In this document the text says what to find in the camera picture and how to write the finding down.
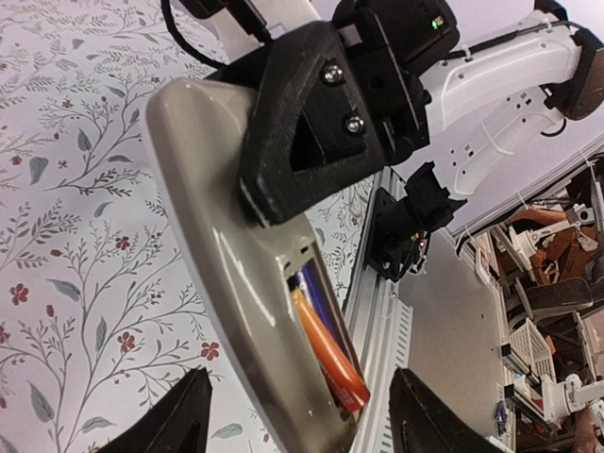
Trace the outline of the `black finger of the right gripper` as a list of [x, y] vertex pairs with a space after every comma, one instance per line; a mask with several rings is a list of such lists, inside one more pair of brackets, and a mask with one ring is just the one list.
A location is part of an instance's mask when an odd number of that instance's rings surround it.
[[267, 60], [272, 48], [263, 46], [253, 52], [229, 63], [226, 67], [218, 69], [206, 80], [223, 82], [226, 84], [246, 88], [258, 88], [261, 84]]
[[313, 22], [277, 39], [241, 154], [247, 209], [265, 227], [282, 225], [384, 165], [336, 29]]

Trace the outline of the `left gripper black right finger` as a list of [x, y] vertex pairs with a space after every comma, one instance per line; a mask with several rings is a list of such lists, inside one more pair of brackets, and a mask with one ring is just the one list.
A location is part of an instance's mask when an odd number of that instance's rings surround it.
[[388, 413], [395, 452], [513, 452], [496, 433], [495, 398], [464, 388], [460, 396], [437, 394], [410, 368], [397, 367]]

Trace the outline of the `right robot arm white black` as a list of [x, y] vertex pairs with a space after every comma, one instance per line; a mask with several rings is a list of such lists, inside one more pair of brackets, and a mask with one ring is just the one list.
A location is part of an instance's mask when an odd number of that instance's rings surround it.
[[502, 160], [533, 136], [579, 121], [603, 102], [603, 44], [554, 1], [519, 25], [459, 48], [445, 1], [342, 1], [329, 21], [290, 25], [289, 1], [213, 1], [259, 41], [216, 79], [257, 92], [238, 172], [265, 226], [409, 159], [469, 113], [498, 108], [453, 154], [453, 174], [421, 165], [395, 199], [378, 194], [370, 265], [398, 281], [418, 273], [431, 235]]

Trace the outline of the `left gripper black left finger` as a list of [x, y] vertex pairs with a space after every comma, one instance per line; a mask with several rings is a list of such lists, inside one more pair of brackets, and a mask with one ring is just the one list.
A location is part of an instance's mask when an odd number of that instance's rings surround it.
[[100, 450], [105, 453], [204, 453], [211, 396], [208, 371], [192, 369], [136, 424]]

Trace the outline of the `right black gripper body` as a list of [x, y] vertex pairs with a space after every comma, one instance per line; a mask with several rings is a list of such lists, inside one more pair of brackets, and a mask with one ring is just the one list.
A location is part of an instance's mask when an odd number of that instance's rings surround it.
[[384, 149], [397, 165], [429, 144], [426, 105], [432, 100], [420, 76], [460, 40], [446, 1], [342, 1], [332, 24]]

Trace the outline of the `orange battery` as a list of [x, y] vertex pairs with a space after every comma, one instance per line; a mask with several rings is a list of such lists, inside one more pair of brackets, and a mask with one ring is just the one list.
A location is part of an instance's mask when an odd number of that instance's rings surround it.
[[332, 338], [301, 289], [292, 291], [297, 310], [311, 348], [336, 400], [346, 412], [362, 409], [370, 400], [370, 391], [351, 361]]

